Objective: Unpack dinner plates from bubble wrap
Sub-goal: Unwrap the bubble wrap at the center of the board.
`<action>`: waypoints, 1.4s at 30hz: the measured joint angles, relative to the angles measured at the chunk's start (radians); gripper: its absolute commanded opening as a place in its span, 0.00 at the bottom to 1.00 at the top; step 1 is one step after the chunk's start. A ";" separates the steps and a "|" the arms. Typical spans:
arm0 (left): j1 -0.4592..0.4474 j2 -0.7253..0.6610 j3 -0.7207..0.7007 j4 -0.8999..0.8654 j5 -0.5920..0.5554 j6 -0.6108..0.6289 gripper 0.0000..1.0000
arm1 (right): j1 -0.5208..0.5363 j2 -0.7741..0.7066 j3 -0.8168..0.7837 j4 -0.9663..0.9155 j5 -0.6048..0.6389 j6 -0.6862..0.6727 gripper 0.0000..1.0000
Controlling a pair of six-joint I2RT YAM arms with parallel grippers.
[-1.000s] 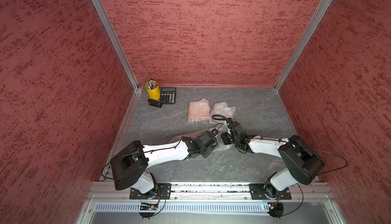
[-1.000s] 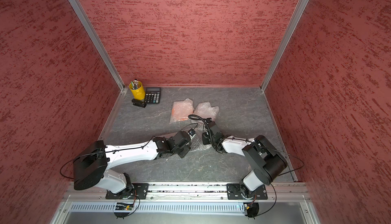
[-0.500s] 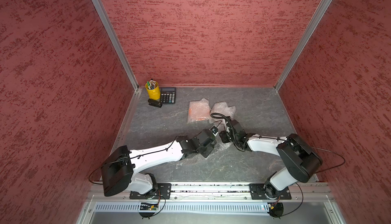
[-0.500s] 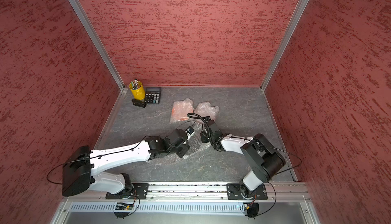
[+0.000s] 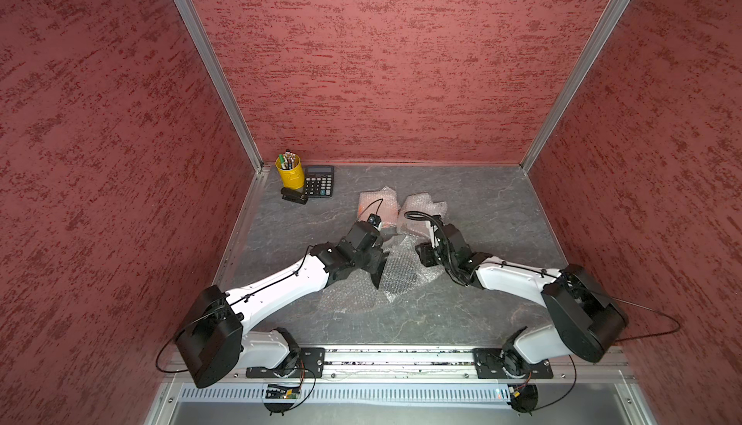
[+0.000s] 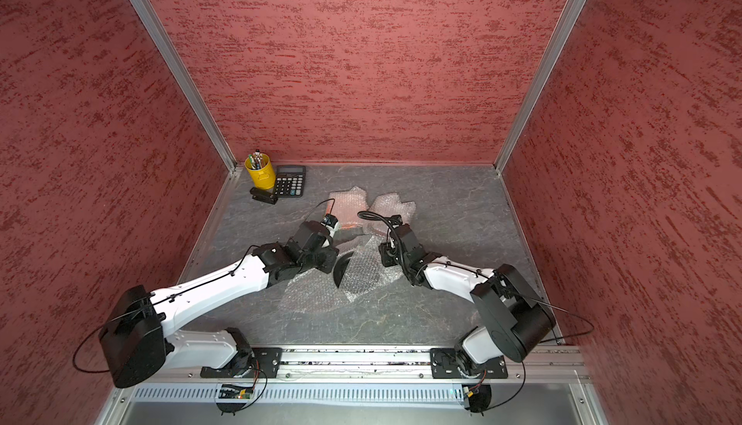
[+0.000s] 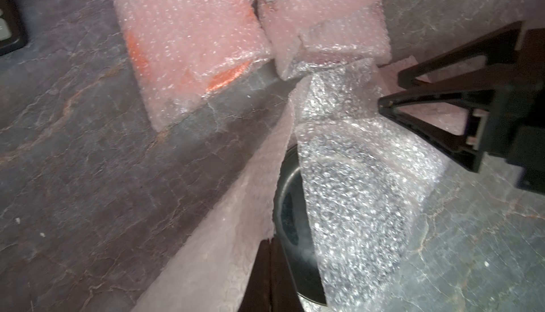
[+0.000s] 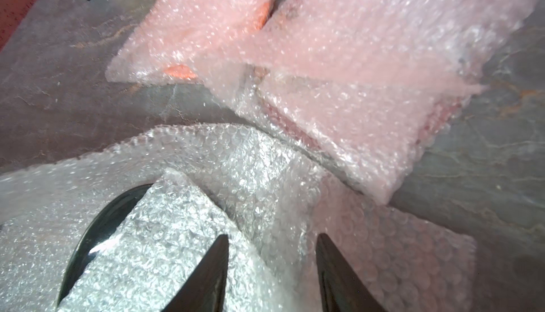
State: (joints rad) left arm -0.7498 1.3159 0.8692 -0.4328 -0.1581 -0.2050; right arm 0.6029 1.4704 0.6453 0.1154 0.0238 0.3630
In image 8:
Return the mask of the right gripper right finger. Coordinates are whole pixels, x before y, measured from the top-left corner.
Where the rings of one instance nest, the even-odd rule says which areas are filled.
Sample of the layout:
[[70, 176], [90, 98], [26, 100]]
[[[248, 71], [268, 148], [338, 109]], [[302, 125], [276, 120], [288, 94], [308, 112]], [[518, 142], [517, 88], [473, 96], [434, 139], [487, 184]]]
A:
[[385, 312], [326, 233], [316, 240], [316, 265], [323, 311]]

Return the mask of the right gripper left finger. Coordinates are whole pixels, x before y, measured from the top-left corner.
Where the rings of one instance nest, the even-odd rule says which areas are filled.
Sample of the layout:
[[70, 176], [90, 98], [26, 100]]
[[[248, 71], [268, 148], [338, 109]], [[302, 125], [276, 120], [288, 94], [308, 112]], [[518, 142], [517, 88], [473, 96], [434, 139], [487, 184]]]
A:
[[222, 312], [228, 268], [229, 237], [223, 234], [213, 242], [182, 288], [163, 309], [163, 312]]

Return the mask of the clear bubble wrap sheet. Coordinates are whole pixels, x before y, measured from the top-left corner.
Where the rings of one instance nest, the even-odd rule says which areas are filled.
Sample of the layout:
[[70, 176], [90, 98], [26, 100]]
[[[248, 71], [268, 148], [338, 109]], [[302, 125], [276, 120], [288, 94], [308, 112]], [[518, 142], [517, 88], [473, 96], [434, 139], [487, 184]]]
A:
[[[56, 306], [97, 214], [153, 184]], [[475, 241], [380, 206], [252, 127], [165, 126], [1, 176], [1, 310], [159, 311], [229, 237], [227, 311], [320, 311], [326, 233], [388, 311], [469, 311]]]

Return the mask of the black dinner plate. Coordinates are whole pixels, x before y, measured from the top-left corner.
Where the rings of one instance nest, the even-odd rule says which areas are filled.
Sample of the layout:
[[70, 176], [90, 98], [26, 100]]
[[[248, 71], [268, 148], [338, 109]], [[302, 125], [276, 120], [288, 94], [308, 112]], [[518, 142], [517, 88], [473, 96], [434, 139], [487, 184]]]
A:
[[57, 307], [70, 293], [88, 264], [100, 253], [100, 250], [94, 248], [111, 237], [152, 185], [144, 184], [123, 192], [110, 201], [92, 220], [68, 262], [56, 300]]

